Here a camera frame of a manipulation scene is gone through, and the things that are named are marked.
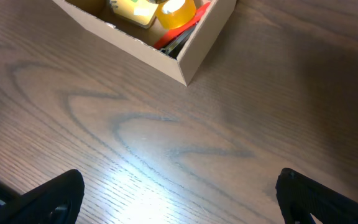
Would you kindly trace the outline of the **yellow tape roll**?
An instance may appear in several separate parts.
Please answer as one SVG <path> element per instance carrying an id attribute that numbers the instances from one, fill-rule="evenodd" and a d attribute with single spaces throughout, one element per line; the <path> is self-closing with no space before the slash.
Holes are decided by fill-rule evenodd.
<path id="1" fill-rule="evenodd" d="M 196 14 L 194 0 L 166 0 L 158 5 L 156 16 L 164 29 L 176 29 Z"/>

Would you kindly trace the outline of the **red black stapler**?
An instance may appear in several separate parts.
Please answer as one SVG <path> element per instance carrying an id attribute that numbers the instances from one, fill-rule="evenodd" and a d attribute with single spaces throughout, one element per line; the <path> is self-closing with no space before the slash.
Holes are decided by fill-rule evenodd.
<path id="1" fill-rule="evenodd" d="M 152 47 L 169 57 L 177 58 L 210 4 L 210 2 L 206 2 L 202 6 L 196 7 L 195 16 L 185 25 L 176 29 L 166 29 L 166 33 Z"/>

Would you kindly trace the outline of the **yellow sticky notes pad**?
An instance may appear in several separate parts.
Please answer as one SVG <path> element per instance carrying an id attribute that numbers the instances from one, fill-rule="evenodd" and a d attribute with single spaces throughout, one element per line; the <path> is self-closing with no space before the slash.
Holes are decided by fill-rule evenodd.
<path id="1" fill-rule="evenodd" d="M 158 5 L 148 0 L 110 0 L 113 14 L 148 29 L 155 20 Z"/>

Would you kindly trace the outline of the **brown cardboard box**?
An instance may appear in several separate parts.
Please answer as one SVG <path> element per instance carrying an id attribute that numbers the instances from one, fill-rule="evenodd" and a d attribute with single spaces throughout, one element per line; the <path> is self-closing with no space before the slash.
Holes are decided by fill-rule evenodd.
<path id="1" fill-rule="evenodd" d="M 144 29 L 113 14 L 107 1 L 53 1 L 84 29 L 185 86 L 191 82 L 236 5 L 235 1 L 210 1 L 190 38 L 178 56 L 172 58 L 152 47 L 166 33 L 159 21 Z"/>

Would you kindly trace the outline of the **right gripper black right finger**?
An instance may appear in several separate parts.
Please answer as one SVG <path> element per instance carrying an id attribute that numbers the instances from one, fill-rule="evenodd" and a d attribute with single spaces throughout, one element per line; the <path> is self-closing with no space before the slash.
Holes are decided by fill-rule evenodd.
<path id="1" fill-rule="evenodd" d="M 358 224 L 357 202 L 293 169 L 282 169 L 275 188 L 286 224 Z"/>

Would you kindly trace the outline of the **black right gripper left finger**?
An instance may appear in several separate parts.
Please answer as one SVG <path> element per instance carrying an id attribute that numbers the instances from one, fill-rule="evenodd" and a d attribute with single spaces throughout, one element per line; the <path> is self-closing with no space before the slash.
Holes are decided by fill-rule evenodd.
<path id="1" fill-rule="evenodd" d="M 22 195 L 0 182 L 0 224 L 75 224 L 84 194 L 83 176 L 76 169 Z"/>

